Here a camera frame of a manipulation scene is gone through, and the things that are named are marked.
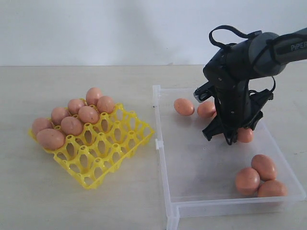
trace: egg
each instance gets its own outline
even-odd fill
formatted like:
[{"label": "egg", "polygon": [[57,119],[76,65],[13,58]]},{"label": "egg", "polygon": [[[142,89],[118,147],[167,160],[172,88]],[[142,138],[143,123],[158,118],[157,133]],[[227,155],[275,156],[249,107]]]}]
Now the egg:
[{"label": "egg", "polygon": [[202,118],[209,118],[214,116],[216,112],[214,102],[203,102],[197,108],[198,116]]},{"label": "egg", "polygon": [[191,116],[195,112],[194,104],[185,98],[175,100],[174,108],[182,116]]},{"label": "egg", "polygon": [[70,114],[64,107],[56,107],[51,112],[51,120],[56,126],[59,126],[61,121],[67,116],[70,116]]},{"label": "egg", "polygon": [[97,102],[97,109],[100,113],[110,114],[114,111],[115,103],[109,96],[102,96]]},{"label": "egg", "polygon": [[277,180],[266,181],[258,190],[258,197],[287,196],[286,185]]},{"label": "egg", "polygon": [[246,167],[236,174],[236,189],[245,196],[253,195],[260,184],[260,176],[256,170]]},{"label": "egg", "polygon": [[255,155],[251,160],[251,167],[259,173],[260,179],[262,181],[270,181],[276,179],[276,165],[274,161],[266,155]]},{"label": "egg", "polygon": [[79,121],[78,118],[75,118],[73,116],[68,116],[64,118],[61,122],[61,130],[66,135],[80,135],[83,131],[83,124],[81,121]]},{"label": "egg", "polygon": [[242,143],[249,143],[254,139],[254,131],[251,128],[239,128],[237,140]]},{"label": "egg", "polygon": [[99,88],[97,87],[92,87],[90,88],[87,93],[86,93],[86,103],[88,105],[97,105],[97,102],[98,102],[98,99],[101,98],[103,95],[102,95],[102,92]]},{"label": "egg", "polygon": [[39,131],[46,128],[53,128],[52,123],[47,118],[39,117],[32,123],[32,133],[34,136],[36,136]]},{"label": "egg", "polygon": [[85,103],[81,99],[71,99],[67,105],[68,110],[72,115],[78,114],[79,109],[83,106],[85,106]]},{"label": "egg", "polygon": [[52,128],[41,130],[36,139],[42,147],[48,150],[57,150],[65,144],[64,134]]},{"label": "egg", "polygon": [[99,120],[99,113],[90,106],[83,106],[78,112],[79,118],[84,123],[96,124]]}]

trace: transparent plastic box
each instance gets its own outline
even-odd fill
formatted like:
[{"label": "transparent plastic box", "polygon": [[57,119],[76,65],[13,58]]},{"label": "transparent plastic box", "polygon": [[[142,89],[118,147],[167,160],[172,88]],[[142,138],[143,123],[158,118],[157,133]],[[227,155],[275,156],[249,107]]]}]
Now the transparent plastic box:
[{"label": "transparent plastic box", "polygon": [[[195,89],[161,89],[153,86],[156,116],[156,148],[159,150],[167,230],[176,230],[179,219],[278,212],[304,200],[306,193],[285,160],[263,119],[259,121],[251,143],[228,146],[223,135],[207,141],[202,130],[210,120],[190,117],[174,110],[177,98],[194,99]],[[250,166],[256,154],[270,156],[280,180],[288,188],[288,196],[245,197],[235,188],[236,173]]]}]

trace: egg tray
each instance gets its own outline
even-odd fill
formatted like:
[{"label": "egg tray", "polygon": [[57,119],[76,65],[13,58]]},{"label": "egg tray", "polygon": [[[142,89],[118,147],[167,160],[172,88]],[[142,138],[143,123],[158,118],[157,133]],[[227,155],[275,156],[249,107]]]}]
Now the egg tray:
[{"label": "egg tray", "polygon": [[[125,158],[132,157],[140,145],[147,144],[153,133],[150,125],[139,120],[134,111],[127,112],[117,103],[111,114],[101,113],[96,124],[85,123],[80,135],[67,135],[61,148],[43,149],[54,154],[53,159],[83,188],[95,189]],[[37,142],[31,129],[29,135]]]}]

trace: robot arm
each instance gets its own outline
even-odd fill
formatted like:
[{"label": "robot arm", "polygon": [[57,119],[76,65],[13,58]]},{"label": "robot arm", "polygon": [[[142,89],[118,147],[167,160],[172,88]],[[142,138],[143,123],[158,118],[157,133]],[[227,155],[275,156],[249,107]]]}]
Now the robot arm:
[{"label": "robot arm", "polygon": [[[217,29],[230,30],[247,40],[224,45],[212,37]],[[211,140],[223,133],[231,145],[236,142],[238,128],[255,129],[263,117],[262,107],[273,99],[275,84],[272,90],[256,92],[248,90],[249,80],[278,75],[289,62],[307,59],[307,28],[282,36],[261,31],[243,34],[228,25],[214,30],[209,39],[220,50],[203,68],[208,82],[194,92],[194,97],[199,102],[214,97],[217,116],[202,131],[204,136]]]}]

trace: table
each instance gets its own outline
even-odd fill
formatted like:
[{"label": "table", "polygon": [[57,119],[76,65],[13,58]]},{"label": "table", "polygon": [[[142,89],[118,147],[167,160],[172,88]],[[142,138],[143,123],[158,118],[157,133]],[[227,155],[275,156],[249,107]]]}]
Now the table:
[{"label": "table", "polygon": [[[307,65],[293,63],[276,77],[275,98],[264,120],[307,190]],[[106,176],[96,190],[83,189],[27,135],[32,121],[52,108],[85,97],[91,87],[134,110],[155,127],[152,85],[196,88],[202,66],[1,67],[0,229],[163,230],[165,206],[159,155],[150,143]],[[271,78],[254,80],[256,90]],[[184,218],[179,229],[306,229],[307,202],[290,211],[257,215]]]}]

